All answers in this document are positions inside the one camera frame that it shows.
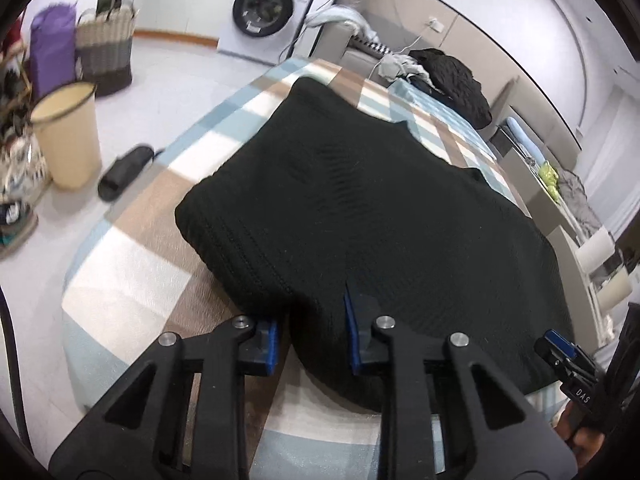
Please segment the right hand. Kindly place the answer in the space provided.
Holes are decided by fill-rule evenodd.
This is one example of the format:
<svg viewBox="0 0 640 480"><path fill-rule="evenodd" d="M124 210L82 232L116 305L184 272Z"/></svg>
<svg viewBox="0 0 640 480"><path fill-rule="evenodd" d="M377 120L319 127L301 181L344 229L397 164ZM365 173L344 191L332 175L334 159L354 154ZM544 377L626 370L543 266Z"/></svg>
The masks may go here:
<svg viewBox="0 0 640 480"><path fill-rule="evenodd" d="M577 467L582 469L600 451L605 435L588 427L573 429L570 424L570 416L573 415L574 411L575 404L572 401L568 401L554 426L554 430L566 444L570 444L573 447Z"/></svg>

